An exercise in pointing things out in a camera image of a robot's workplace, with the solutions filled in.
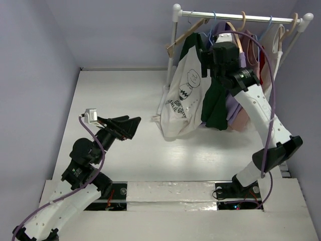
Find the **light blue wire hanger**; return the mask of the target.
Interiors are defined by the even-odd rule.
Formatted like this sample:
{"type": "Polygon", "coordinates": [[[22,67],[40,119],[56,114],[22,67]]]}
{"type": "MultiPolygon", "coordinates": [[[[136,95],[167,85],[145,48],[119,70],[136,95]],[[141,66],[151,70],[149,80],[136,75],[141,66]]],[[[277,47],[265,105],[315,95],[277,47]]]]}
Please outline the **light blue wire hanger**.
{"type": "Polygon", "coordinates": [[[216,25],[216,21],[217,21],[217,16],[216,16],[216,12],[213,11],[213,14],[214,14],[214,21],[209,29],[209,31],[206,33],[206,32],[201,32],[200,34],[201,35],[204,35],[205,37],[207,37],[208,39],[208,42],[210,43],[211,46],[213,46],[213,41],[212,41],[212,33],[213,33],[213,29],[216,25]]]}

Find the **white and green t shirt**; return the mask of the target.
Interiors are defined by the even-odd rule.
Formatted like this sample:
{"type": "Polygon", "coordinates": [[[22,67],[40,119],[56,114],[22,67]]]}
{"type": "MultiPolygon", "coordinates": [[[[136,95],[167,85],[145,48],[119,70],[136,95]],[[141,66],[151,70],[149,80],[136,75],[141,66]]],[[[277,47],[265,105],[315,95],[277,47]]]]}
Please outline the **white and green t shirt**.
{"type": "Polygon", "coordinates": [[[226,130],[226,90],[215,78],[202,77],[201,52],[206,47],[199,33],[185,39],[179,63],[159,115],[154,117],[165,138],[186,135],[201,124],[226,130]]]}

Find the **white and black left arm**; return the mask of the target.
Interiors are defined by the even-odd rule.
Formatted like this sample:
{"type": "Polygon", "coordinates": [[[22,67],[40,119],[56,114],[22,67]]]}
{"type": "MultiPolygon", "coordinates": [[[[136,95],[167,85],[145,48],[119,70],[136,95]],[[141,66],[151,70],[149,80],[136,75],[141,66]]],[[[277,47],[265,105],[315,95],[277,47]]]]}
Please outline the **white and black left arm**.
{"type": "Polygon", "coordinates": [[[93,201],[112,196],[112,180],[102,173],[105,155],[115,140],[131,140],[141,122],[140,117],[127,115],[101,118],[95,109],[86,109],[78,121],[98,127],[93,138],[75,141],[70,153],[70,164],[63,172],[49,200],[31,213],[13,230],[12,240],[59,240],[69,222],[93,201]]]}

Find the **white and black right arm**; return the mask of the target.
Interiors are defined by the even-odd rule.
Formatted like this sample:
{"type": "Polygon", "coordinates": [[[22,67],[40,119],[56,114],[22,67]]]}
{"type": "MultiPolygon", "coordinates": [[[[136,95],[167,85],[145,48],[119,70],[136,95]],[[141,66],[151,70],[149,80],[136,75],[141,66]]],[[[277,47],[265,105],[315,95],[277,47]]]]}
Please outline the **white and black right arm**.
{"type": "Polygon", "coordinates": [[[218,80],[245,109],[265,146],[232,178],[232,193],[242,197],[262,174],[288,160],[303,140],[293,136],[278,119],[253,70],[239,66],[239,49],[235,44],[221,42],[209,51],[202,51],[201,70],[203,77],[210,75],[218,80]]]}

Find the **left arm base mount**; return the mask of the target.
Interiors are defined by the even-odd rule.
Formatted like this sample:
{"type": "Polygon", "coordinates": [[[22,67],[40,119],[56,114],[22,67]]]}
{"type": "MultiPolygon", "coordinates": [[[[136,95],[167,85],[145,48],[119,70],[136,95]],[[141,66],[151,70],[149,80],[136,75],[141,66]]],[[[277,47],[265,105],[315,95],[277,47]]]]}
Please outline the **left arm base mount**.
{"type": "Polygon", "coordinates": [[[115,182],[108,196],[95,200],[85,208],[85,211],[126,211],[126,197],[127,182],[115,182]]]}

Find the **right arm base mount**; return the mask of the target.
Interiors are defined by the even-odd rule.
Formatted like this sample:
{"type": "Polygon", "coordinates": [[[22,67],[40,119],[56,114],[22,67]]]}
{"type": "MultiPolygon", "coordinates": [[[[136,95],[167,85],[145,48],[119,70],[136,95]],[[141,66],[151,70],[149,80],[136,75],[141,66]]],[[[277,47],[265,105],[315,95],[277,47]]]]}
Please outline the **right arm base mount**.
{"type": "Polygon", "coordinates": [[[231,181],[215,183],[212,197],[218,202],[219,210],[264,210],[258,181],[243,187],[236,175],[231,181]]]}

